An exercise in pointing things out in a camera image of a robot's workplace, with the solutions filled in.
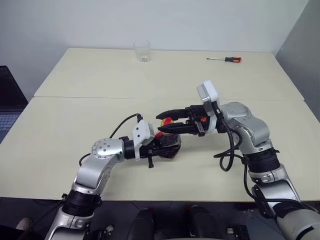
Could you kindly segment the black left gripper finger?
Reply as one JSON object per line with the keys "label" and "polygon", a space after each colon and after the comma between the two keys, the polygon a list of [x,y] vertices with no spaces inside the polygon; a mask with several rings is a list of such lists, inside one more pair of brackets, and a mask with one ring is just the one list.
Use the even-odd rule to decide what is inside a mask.
{"label": "black left gripper finger", "polygon": [[175,157],[179,152],[180,148],[180,145],[161,147],[156,150],[156,155],[160,157]]}

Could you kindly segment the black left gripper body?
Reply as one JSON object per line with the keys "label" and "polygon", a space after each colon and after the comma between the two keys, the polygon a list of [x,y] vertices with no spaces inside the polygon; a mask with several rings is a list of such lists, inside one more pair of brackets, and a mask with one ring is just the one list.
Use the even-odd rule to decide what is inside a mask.
{"label": "black left gripper body", "polygon": [[142,145],[139,148],[141,159],[146,159],[149,155],[159,156],[162,153],[162,146],[158,139],[153,139],[148,145]]}

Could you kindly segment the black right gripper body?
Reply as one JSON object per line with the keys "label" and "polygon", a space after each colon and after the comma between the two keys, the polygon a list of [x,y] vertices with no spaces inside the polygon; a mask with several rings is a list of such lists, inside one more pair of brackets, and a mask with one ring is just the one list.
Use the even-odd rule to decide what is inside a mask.
{"label": "black right gripper body", "polygon": [[188,126],[188,133],[205,136],[210,126],[210,116],[205,111],[203,105],[191,105],[185,108],[188,113],[188,118],[185,123]]}

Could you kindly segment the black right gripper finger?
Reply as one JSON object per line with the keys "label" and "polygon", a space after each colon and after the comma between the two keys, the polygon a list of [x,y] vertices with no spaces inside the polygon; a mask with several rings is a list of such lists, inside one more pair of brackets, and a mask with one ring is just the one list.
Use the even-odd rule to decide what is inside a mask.
{"label": "black right gripper finger", "polygon": [[164,111],[156,116],[156,119],[164,120],[166,118],[171,118],[172,120],[187,119],[189,117],[189,111],[184,109],[172,109]]}
{"label": "black right gripper finger", "polygon": [[194,124],[185,124],[182,122],[170,123],[157,128],[160,132],[166,134],[197,134],[197,127]]}

